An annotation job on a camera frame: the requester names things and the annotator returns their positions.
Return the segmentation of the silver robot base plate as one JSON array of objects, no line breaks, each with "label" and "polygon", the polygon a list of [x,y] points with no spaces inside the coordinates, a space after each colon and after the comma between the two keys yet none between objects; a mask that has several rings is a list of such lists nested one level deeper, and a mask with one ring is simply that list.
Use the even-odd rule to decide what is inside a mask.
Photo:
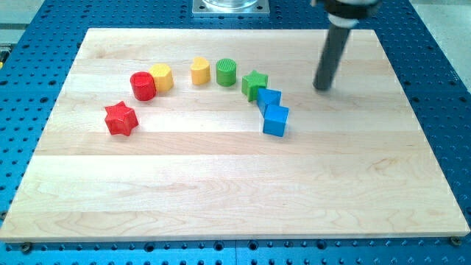
[{"label": "silver robot base plate", "polygon": [[220,15],[269,15],[269,0],[193,0],[192,14],[196,17]]}]

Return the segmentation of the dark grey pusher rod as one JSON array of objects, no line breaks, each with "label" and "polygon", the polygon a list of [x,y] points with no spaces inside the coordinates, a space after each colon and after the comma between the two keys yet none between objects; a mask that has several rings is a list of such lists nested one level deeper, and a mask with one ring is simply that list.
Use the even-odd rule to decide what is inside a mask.
[{"label": "dark grey pusher rod", "polygon": [[349,28],[330,24],[313,80],[313,86],[318,91],[328,91],[331,88],[349,35]]}]

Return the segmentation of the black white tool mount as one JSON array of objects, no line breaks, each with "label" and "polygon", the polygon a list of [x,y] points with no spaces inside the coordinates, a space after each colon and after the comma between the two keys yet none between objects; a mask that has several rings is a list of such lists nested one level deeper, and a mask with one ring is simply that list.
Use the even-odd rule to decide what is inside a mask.
[{"label": "black white tool mount", "polygon": [[381,0],[311,0],[311,6],[322,4],[332,25],[353,28],[360,20],[375,15]]}]

